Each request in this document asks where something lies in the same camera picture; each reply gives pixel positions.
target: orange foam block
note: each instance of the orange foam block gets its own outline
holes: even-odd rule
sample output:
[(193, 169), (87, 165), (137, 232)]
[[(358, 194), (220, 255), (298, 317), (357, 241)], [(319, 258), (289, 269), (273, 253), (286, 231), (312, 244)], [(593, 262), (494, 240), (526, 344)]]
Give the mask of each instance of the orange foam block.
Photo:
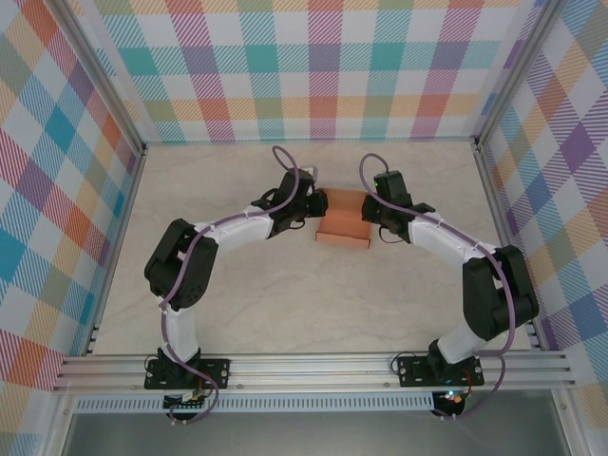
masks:
[(329, 208), (319, 222), (315, 240), (326, 244), (369, 249), (371, 223), (361, 219), (361, 206), (367, 195), (359, 190), (324, 188)]

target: colorful plaid pattern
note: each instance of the colorful plaid pattern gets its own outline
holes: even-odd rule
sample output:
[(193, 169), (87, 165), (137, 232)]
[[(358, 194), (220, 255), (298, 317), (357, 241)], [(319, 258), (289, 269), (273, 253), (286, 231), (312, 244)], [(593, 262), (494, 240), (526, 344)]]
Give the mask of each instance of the colorful plaid pattern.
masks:
[(79, 1), (134, 121), (163, 142), (468, 137), (511, 20), (531, 5), (95, 0), (95, 20)]
[(594, 454), (608, 452), (607, 25), (605, 0), (568, 3), (486, 149)]
[(522, 30), (520, 31), (520, 34), (517, 37), (517, 40), (515, 41), (515, 45), (513, 45), (513, 48), (509, 52), (509, 56), (504, 61), (503, 69), (501, 69), (501, 73), (496, 82), (494, 83), (489, 97), (487, 97), (487, 100), (485, 101), (482, 114), (477, 120), (477, 123), (475, 124), (473, 136), (479, 136), (481, 129), (484, 125), (485, 119), (487, 119), (487, 115), (489, 114), (490, 109), (492, 109), (492, 106), (496, 101), (496, 97), (498, 97), (499, 93), (501, 93), (501, 91), (503, 90), (506, 81), (508, 81), (509, 76), (511, 74), (511, 70), (513, 69), (513, 65), (515, 64), (515, 62), (517, 62), (517, 59), (523, 50), (525, 41), (528, 39), (530, 32), (534, 28), (536, 21), (538, 20), (541, 14), (542, 7), (546, 3), (546, 1), (547, 0), (535, 0), (534, 6), (528, 14), (528, 17), (526, 18), (525, 23), (523, 24)]
[(0, 6), (0, 454), (29, 455), (100, 291), (136, 155), (43, 1)]

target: robotic arm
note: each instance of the robotic arm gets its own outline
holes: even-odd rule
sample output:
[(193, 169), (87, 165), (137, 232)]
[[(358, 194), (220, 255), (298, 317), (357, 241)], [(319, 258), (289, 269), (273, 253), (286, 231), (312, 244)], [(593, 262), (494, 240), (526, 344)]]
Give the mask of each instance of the robotic arm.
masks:
[[(292, 201), (271, 214), (256, 215), (277, 207), (289, 197), (295, 186), (295, 173), (299, 173), (299, 185)], [(278, 188), (269, 190), (243, 211), (244, 218), (233, 219), (218, 227), (213, 226), (213, 222), (191, 224), (182, 218), (169, 225), (144, 269), (150, 291), (159, 302), (173, 288), (192, 239), (202, 229), (212, 226), (194, 247), (181, 285), (167, 309), (168, 342), (180, 360), (197, 368), (200, 346), (196, 338), (194, 305), (207, 290), (216, 258), (248, 242), (273, 238), (290, 229), (294, 222), (325, 215), (327, 196), (314, 188), (315, 174), (315, 170), (311, 174), (303, 169), (289, 169)], [(159, 348), (158, 356), (173, 377), (182, 376), (183, 383), (191, 380), (193, 375), (176, 363), (165, 346)]]
[[(427, 363), (436, 381), (445, 383), (453, 372), (461, 371), (477, 351), (508, 330), (504, 288), (502, 284), (497, 288), (495, 280), (499, 278), (484, 254), (442, 226), (443, 220), (432, 207), (412, 203), (399, 171), (379, 174), (374, 177), (374, 183), (382, 200), (427, 216), (398, 212), (367, 196), (362, 207), (363, 220), (377, 223), (404, 241), (462, 268), (464, 319), (428, 348)], [(482, 242), (477, 245), (482, 245), (502, 266), (513, 295), (516, 327), (538, 315), (539, 305), (522, 252), (511, 245), (503, 248)]]

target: beige floor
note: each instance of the beige floor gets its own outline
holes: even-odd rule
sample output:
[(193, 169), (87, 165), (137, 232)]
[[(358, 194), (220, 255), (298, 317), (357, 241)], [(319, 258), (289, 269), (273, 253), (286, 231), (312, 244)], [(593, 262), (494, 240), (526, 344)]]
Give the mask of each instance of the beige floor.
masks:
[[(162, 342), (160, 314), (143, 267), (168, 223), (219, 219), (277, 186), (270, 144), (153, 146), (129, 221), (95, 345), (97, 354), (150, 353)], [(434, 206), (474, 237), (497, 242), (466, 142), (290, 142), (300, 165), (319, 167), (320, 186), (360, 189), (359, 159), (383, 155), (406, 178), (414, 202)], [(368, 165), (368, 175), (379, 172)], [(318, 221), (249, 244), (216, 263), (198, 304), (203, 352), (424, 350), (462, 318), (459, 271), (376, 230), (369, 250), (314, 242)], [(514, 349), (527, 349), (518, 331)]]

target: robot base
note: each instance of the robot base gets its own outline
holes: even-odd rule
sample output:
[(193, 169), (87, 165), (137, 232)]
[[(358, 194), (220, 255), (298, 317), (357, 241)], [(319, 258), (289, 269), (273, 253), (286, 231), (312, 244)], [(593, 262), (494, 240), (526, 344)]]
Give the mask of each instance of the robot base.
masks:
[(433, 373), (426, 356), (400, 356), (397, 358), (397, 373), (401, 388), (480, 387), (485, 382), (480, 360), (474, 356), (454, 365), (454, 369), (446, 373), (441, 382)]
[[(229, 359), (203, 359), (200, 358), (199, 351), (186, 364), (213, 378), (220, 390), (228, 388)], [(175, 363), (161, 349), (158, 350), (158, 359), (151, 359), (145, 370), (143, 387), (146, 390), (209, 390), (211, 388), (209, 382)]]

